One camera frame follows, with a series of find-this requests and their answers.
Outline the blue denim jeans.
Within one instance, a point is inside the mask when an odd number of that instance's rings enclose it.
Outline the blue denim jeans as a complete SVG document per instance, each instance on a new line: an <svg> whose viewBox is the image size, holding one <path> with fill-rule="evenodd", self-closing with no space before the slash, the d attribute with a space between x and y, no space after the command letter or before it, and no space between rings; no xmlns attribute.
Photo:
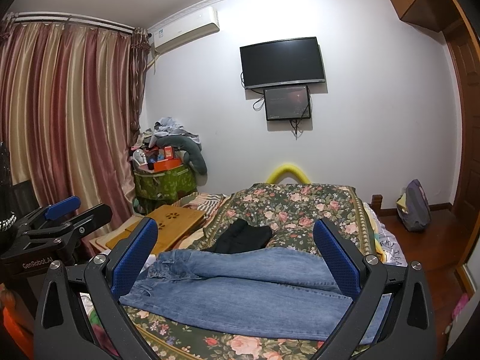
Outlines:
<svg viewBox="0 0 480 360"><path fill-rule="evenodd" d="M352 299L341 294L323 258L274 247L161 253L120 302L216 332L324 341Z"/></svg>

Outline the white patterned bed sheet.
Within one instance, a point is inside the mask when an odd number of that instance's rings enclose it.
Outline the white patterned bed sheet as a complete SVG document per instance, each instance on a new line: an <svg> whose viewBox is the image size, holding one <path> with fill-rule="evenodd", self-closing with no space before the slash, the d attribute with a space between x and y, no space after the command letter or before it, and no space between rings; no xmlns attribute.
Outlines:
<svg viewBox="0 0 480 360"><path fill-rule="evenodd" d="M364 210L373 230L374 245L381 262L391 266L406 267L407 260L395 235L386 229L368 203L363 203Z"/></svg>

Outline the green fabric storage box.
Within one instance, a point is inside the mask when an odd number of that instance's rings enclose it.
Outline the green fabric storage box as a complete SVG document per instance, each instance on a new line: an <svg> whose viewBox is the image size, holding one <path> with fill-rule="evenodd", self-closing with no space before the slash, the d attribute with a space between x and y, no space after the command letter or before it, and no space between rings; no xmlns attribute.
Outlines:
<svg viewBox="0 0 480 360"><path fill-rule="evenodd" d="M133 209L148 214L162 205L171 205L197 191L196 178L189 166L156 172L134 172L135 197Z"/></svg>

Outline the orange box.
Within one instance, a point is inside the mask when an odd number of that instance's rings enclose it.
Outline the orange box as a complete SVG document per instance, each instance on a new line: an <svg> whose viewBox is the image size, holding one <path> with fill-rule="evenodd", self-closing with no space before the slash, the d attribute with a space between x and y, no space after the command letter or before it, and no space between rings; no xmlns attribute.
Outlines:
<svg viewBox="0 0 480 360"><path fill-rule="evenodd" d="M154 163L155 172L166 172L182 165L179 158L164 159Z"/></svg>

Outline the striped pink curtain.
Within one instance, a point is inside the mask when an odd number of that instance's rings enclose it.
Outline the striped pink curtain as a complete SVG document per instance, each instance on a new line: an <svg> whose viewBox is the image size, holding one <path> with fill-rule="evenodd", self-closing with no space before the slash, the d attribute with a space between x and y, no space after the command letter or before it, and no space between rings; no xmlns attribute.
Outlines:
<svg viewBox="0 0 480 360"><path fill-rule="evenodd" d="M1 22L1 140L14 183L30 181L41 205L77 196L109 205L98 236L133 213L129 151L140 132L147 31L71 21Z"/></svg>

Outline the purple grey backpack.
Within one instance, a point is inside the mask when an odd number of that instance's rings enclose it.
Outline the purple grey backpack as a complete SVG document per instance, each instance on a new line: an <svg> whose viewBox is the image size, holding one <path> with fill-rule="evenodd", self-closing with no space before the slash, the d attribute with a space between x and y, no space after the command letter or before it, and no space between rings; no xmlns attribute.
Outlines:
<svg viewBox="0 0 480 360"><path fill-rule="evenodd" d="M431 223L431 209L418 179L412 180L396 201L398 217L411 233L424 232Z"/></svg>

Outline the pile of clothes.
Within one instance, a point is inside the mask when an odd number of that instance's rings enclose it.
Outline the pile of clothes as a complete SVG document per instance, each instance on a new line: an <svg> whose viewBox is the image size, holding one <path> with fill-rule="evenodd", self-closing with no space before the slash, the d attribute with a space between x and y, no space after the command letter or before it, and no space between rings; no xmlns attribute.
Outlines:
<svg viewBox="0 0 480 360"><path fill-rule="evenodd" d="M197 146L201 146L199 135L187 131L182 124L172 117L163 117L157 120L154 127L148 128L142 133L139 141L144 145L152 146L157 138L162 137L187 137Z"/></svg>

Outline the grey plush toy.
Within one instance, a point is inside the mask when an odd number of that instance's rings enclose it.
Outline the grey plush toy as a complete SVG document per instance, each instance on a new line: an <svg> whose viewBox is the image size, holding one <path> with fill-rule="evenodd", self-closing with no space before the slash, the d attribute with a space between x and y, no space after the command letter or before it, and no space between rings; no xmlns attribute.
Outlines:
<svg viewBox="0 0 480 360"><path fill-rule="evenodd" d="M191 138L182 135L155 136L149 141L149 147L157 146L163 148L171 146L175 150L186 153L183 159L184 164L188 164L197 174L205 176L208 174L207 164L201 153L201 145L195 143Z"/></svg>

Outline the black folded garment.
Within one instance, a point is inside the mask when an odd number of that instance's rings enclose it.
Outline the black folded garment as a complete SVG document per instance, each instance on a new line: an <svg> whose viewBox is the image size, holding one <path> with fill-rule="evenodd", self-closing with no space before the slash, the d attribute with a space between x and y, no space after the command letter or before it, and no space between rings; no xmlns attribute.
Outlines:
<svg viewBox="0 0 480 360"><path fill-rule="evenodd" d="M213 246L205 251L217 254L240 254L266 247L272 238L270 226L251 226L244 219L237 219L220 235Z"/></svg>

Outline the floral bed quilt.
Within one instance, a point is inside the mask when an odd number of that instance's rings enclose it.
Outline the floral bed quilt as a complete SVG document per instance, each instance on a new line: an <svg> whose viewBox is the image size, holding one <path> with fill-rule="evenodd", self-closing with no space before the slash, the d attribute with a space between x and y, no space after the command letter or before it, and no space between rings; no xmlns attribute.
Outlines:
<svg viewBox="0 0 480 360"><path fill-rule="evenodd" d="M377 228L354 188L332 184L254 184L219 205L206 226L179 244L203 250L217 241L237 219L272 229L270 247L317 254L312 238L316 220L331 219L340 233L363 254L378 255ZM308 359L320 347L317 340L266 339L193 328L148 311L126 312L160 359Z"/></svg>

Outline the white air conditioner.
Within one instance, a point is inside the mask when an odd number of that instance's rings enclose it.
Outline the white air conditioner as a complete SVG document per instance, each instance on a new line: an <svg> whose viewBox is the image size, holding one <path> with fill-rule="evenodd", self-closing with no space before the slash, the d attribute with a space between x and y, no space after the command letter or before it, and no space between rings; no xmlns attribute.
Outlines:
<svg viewBox="0 0 480 360"><path fill-rule="evenodd" d="M220 31L214 7L205 7L169 24L163 24L153 32L154 52L163 55L191 41Z"/></svg>

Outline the wooden wardrobe cabinet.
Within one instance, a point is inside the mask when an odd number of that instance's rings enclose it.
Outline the wooden wardrobe cabinet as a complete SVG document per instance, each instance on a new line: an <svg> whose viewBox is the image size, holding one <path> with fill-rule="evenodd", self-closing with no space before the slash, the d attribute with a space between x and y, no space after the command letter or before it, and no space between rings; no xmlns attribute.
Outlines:
<svg viewBox="0 0 480 360"><path fill-rule="evenodd" d="M461 19L453 0L391 0L399 18L436 33Z"/></svg>

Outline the yellow foam bed rail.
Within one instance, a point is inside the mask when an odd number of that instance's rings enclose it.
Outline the yellow foam bed rail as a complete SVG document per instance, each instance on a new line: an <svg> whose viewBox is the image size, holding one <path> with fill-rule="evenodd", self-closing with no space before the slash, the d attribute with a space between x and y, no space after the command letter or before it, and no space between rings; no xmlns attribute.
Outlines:
<svg viewBox="0 0 480 360"><path fill-rule="evenodd" d="M303 172L303 170L292 163L284 163L277 166L268 176L266 183L270 185L277 184L285 176L295 179L299 184L310 184L311 180Z"/></svg>

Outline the small black wall monitor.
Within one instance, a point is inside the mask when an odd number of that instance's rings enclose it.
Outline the small black wall monitor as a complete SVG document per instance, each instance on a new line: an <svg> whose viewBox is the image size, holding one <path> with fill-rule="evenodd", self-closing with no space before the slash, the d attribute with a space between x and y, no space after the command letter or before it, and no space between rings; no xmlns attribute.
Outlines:
<svg viewBox="0 0 480 360"><path fill-rule="evenodd" d="M264 91L267 121L310 119L310 93L306 85L267 88Z"/></svg>

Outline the black wall television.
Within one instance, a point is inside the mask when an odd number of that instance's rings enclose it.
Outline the black wall television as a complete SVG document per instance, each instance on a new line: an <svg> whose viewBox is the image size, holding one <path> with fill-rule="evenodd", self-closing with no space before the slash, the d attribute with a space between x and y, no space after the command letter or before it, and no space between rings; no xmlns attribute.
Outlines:
<svg viewBox="0 0 480 360"><path fill-rule="evenodd" d="M239 50L246 89L326 81L316 37L266 41Z"/></svg>

